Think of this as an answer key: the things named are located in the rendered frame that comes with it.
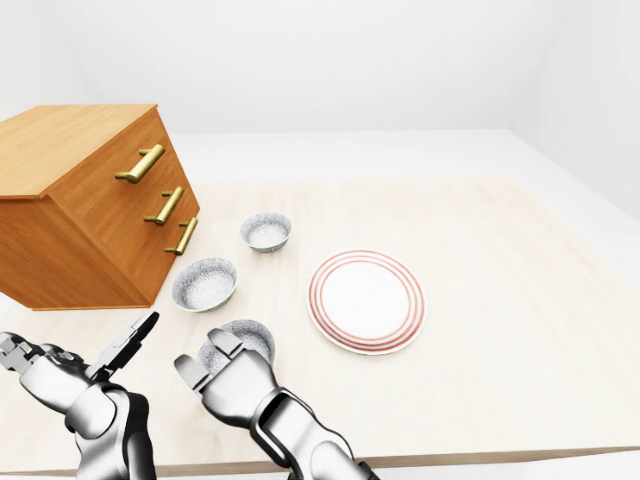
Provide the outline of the wooden cabinet with drawers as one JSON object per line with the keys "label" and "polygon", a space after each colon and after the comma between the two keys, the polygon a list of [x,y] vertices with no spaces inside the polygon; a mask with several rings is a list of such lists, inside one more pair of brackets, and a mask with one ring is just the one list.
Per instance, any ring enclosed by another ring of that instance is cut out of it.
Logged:
{"label": "wooden cabinet with drawers", "polygon": [[0,293],[34,310],[154,303],[50,193],[153,107],[38,106],[0,122]]}

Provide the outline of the small wooden drawer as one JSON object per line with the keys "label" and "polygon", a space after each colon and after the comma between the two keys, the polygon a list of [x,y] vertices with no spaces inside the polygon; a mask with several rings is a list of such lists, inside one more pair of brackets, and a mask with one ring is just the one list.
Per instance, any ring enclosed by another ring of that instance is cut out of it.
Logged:
{"label": "small wooden drawer", "polygon": [[[183,187],[184,193],[167,222],[162,226],[144,222],[145,216],[156,215],[167,201],[161,193],[177,186]],[[125,202],[109,234],[108,246],[121,271],[146,303],[152,304],[176,258],[164,248],[177,245],[184,231],[179,223],[196,217],[199,205],[180,169],[150,173],[138,184],[124,182],[122,187]]]}

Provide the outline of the patterned grey bowl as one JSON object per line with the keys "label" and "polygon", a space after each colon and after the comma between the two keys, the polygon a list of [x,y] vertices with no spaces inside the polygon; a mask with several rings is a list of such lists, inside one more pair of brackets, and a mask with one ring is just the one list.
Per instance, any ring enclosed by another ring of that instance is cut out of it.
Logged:
{"label": "patterned grey bowl", "polygon": [[[269,330],[260,322],[251,319],[239,319],[219,326],[219,329],[239,338],[246,349],[255,350],[270,364],[274,363],[275,342]],[[209,340],[198,351],[197,361],[212,375],[222,370],[229,359]]]}
{"label": "patterned grey bowl", "polygon": [[236,290],[235,266],[222,258],[205,258],[185,268],[172,286],[175,304],[190,312],[216,310],[225,305]]}
{"label": "patterned grey bowl", "polygon": [[240,228],[243,241],[254,251],[272,253],[288,241],[292,224],[278,212],[258,213],[248,218]]}

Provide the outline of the medium wooden drawer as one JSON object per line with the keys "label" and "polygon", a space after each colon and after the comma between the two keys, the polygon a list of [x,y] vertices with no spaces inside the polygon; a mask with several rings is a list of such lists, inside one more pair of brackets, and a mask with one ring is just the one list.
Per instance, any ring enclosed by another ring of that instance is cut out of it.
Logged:
{"label": "medium wooden drawer", "polygon": [[165,135],[118,140],[82,169],[65,201],[123,269],[137,275],[145,263],[173,261],[181,223],[199,211],[186,174]]}

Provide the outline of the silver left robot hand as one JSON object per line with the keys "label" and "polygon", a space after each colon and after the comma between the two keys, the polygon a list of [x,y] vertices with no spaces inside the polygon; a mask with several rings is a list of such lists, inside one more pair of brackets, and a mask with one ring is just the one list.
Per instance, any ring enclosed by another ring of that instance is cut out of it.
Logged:
{"label": "silver left robot hand", "polygon": [[34,344],[13,332],[0,332],[0,365],[20,375],[20,383],[46,407],[65,414],[91,386],[106,382],[142,346],[160,314],[153,311],[132,324],[88,365],[54,344]]}

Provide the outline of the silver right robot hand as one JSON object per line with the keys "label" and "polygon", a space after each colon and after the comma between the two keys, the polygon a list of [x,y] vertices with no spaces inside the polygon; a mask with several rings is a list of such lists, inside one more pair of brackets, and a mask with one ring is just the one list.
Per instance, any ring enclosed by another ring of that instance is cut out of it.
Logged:
{"label": "silver right robot hand", "polygon": [[208,333],[208,340],[229,359],[216,375],[188,355],[177,357],[174,366],[209,413],[227,425],[248,428],[260,403],[277,387],[272,364],[219,328]]}

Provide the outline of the white plate with red rings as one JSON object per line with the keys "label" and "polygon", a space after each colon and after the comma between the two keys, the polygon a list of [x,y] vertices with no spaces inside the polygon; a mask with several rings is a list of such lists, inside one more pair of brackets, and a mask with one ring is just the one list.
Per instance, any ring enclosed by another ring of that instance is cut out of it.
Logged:
{"label": "white plate with red rings", "polygon": [[305,300],[312,322],[328,340],[363,355],[407,347],[427,318],[427,297],[417,276],[374,250],[346,250],[325,259],[309,280]]}

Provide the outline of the large wooden drawer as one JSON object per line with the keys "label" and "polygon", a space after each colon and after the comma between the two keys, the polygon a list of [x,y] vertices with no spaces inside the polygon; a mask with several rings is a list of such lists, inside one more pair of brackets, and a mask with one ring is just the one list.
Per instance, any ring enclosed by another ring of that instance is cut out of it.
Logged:
{"label": "large wooden drawer", "polygon": [[[138,182],[117,179],[131,172],[155,146],[164,153]],[[89,233],[105,241],[118,234],[155,227],[147,216],[157,216],[169,196],[182,185],[173,171],[170,142],[155,107],[109,140],[67,177],[51,188],[51,197]]]}

